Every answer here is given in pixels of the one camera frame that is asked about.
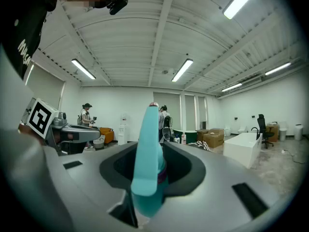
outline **cable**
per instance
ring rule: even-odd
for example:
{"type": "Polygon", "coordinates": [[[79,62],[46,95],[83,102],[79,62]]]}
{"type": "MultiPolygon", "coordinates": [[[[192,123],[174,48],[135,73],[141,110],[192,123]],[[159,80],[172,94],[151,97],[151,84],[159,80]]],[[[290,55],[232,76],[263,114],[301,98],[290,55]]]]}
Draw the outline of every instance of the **cable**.
{"type": "Polygon", "coordinates": [[[292,161],[293,161],[293,162],[295,162],[295,163],[299,163],[299,164],[306,164],[305,162],[295,161],[295,160],[294,160],[294,155],[292,155],[292,154],[291,154],[291,152],[290,152],[290,151],[288,151],[287,149],[283,149],[283,151],[287,151],[287,152],[289,152],[289,154],[290,154],[290,155],[291,155],[291,157],[292,157],[292,161]]]}

